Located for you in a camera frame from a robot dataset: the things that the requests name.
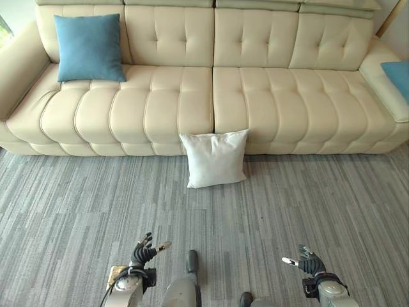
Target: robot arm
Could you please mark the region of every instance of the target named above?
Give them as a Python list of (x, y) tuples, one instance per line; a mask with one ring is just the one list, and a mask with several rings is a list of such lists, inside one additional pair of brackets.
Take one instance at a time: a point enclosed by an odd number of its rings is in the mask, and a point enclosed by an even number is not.
[(316, 298), (322, 307), (359, 307), (350, 297), (348, 287), (333, 273), (328, 273), (322, 260), (307, 246), (299, 245), (300, 260), (283, 257), (286, 264), (294, 265), (312, 275), (304, 278), (302, 286), (307, 298)]
[(138, 306), (146, 289), (156, 285), (156, 269), (145, 269), (145, 264), (159, 252), (169, 248), (171, 243), (165, 242), (158, 248), (152, 248), (151, 235), (152, 233), (148, 232), (138, 241), (131, 254), (129, 266), (124, 267), (109, 285), (100, 307)]

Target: sofa backrest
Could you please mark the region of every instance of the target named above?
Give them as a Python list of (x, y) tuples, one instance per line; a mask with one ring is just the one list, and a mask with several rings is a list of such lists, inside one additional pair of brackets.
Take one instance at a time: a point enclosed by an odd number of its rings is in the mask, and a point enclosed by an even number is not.
[(315, 13), (215, 9), (215, 67), (356, 70), (370, 19)]
[[(358, 69), (373, 21), (354, 16), (377, 7), (374, 0), (217, 0), (215, 9), (212, 0), (36, 1), (40, 36), (55, 63), (54, 15), (119, 13), (124, 64), (335, 70)], [(146, 3), (167, 6), (139, 5)], [(170, 6), (184, 3), (191, 6)]]
[[(203, 6), (204, 0), (196, 2)], [(36, 19), (50, 59), (59, 63), (54, 15), (75, 17), (120, 14), (121, 56), (124, 64), (212, 67), (213, 8), (110, 4), (118, 0), (37, 0)]]

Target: sofa seat cushion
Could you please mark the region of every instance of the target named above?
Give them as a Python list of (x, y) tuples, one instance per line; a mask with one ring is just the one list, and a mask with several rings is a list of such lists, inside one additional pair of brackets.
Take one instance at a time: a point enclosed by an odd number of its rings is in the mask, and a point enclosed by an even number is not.
[(57, 83), (51, 64), (3, 123), (0, 145), (19, 154), (182, 155), (179, 133), (213, 132), (210, 68), (123, 71), (123, 83)]
[(250, 129), (247, 154), (387, 152), (407, 139), (359, 72), (214, 68), (215, 133)]

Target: window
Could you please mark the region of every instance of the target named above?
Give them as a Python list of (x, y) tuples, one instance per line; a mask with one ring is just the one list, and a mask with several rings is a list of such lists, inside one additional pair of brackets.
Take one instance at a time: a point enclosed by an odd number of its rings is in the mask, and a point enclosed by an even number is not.
[(6, 45), (12, 37), (13, 37), (12, 30), (4, 21), (2, 16), (0, 16), (0, 48)]

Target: throw pillow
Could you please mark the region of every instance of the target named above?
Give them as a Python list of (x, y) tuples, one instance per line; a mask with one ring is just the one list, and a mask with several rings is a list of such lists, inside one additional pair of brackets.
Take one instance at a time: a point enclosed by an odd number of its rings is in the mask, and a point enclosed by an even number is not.
[(381, 66), (389, 80), (409, 103), (409, 61), (385, 62)]
[(225, 134), (180, 134), (189, 162), (187, 187), (208, 187), (246, 179), (243, 157), (248, 130)]
[(54, 16), (59, 44), (58, 82), (126, 81), (121, 66), (120, 15)]

